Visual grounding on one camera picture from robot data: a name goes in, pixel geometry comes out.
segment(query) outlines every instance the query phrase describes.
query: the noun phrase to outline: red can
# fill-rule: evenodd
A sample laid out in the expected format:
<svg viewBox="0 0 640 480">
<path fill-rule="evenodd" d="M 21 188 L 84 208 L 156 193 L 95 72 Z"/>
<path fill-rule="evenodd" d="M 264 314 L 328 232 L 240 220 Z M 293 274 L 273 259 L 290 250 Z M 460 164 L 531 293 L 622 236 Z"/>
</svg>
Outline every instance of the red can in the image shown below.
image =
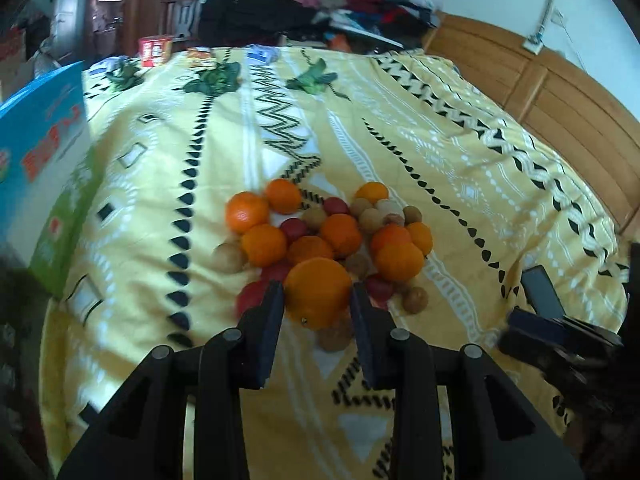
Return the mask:
<svg viewBox="0 0 640 480">
<path fill-rule="evenodd" d="M 172 36 L 147 36 L 140 38 L 140 59 L 143 67 L 164 65 L 171 57 Z"/>
</svg>

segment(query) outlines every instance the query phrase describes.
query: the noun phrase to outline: wall outlet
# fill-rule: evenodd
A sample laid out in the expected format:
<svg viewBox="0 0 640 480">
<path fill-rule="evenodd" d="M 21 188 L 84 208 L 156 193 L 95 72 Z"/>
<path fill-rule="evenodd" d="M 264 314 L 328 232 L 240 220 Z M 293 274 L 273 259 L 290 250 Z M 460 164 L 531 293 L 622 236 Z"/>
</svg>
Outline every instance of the wall outlet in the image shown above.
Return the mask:
<svg viewBox="0 0 640 480">
<path fill-rule="evenodd" d="M 538 54 L 540 54 L 540 51 L 542 50 L 542 47 L 544 47 L 544 44 L 542 43 L 542 41 L 540 41 L 540 43 L 533 43 L 527 38 L 526 40 L 524 40 L 522 47 L 529 52 L 533 52 L 537 56 Z"/>
<path fill-rule="evenodd" d="M 564 17 L 564 14 L 557 7 L 555 7 L 554 11 L 551 13 L 551 23 L 560 25 L 560 27 L 564 27 L 566 23 L 566 18 Z"/>
</svg>

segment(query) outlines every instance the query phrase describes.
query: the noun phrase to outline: fruit pile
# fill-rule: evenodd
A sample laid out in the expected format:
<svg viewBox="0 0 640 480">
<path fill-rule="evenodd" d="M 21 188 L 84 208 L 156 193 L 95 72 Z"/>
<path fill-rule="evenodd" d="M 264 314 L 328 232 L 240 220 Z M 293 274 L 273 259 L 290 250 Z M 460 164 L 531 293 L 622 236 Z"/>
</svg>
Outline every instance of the fruit pile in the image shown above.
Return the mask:
<svg viewBox="0 0 640 480">
<path fill-rule="evenodd" d="M 244 191 L 227 202 L 225 222 L 239 238 L 215 249 L 214 268 L 234 273 L 248 263 L 262 269 L 260 280 L 238 294 L 238 317 L 260 304 L 269 280 L 280 281 L 287 315 L 316 330 L 323 349 L 338 351 L 353 336 L 348 314 L 352 281 L 362 280 L 379 308 L 386 309 L 399 293 L 408 313 L 425 309 L 427 293 L 411 280 L 422 270 L 433 239 L 418 208 L 401 208 L 389 200 L 384 184 L 367 182 L 351 205 L 330 197 L 300 218 L 286 219 L 279 227 L 269 224 L 270 210 L 289 215 L 301 202 L 300 190 L 282 178 L 272 180 L 263 196 Z M 360 250 L 363 241 L 370 258 Z"/>
</svg>

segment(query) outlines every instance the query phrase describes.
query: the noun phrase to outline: white wall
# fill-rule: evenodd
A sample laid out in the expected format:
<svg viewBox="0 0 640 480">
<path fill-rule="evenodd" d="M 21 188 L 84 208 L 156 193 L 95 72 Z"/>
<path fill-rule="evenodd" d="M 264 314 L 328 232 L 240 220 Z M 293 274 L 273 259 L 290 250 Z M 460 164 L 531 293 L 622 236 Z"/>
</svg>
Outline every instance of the white wall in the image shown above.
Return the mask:
<svg viewBox="0 0 640 480">
<path fill-rule="evenodd" d="M 546 0 L 436 0 L 442 10 L 506 28 L 522 36 L 537 29 Z M 640 120 L 640 44 L 611 0 L 555 0 L 565 31 L 549 22 L 543 41 L 560 50 L 609 90 Z"/>
</svg>

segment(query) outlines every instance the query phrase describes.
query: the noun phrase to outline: pile of clothes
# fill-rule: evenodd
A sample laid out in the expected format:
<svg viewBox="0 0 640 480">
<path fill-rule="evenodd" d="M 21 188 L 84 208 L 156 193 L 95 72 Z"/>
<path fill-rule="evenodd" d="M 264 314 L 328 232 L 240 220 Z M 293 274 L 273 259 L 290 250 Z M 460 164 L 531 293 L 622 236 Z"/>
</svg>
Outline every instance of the pile of clothes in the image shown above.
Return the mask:
<svg viewBox="0 0 640 480">
<path fill-rule="evenodd" d="M 198 36 L 207 46 L 276 45 L 284 36 L 325 43 L 348 30 L 395 40 L 394 48 L 400 43 L 412 48 L 433 20 L 431 0 L 200 1 Z"/>
</svg>

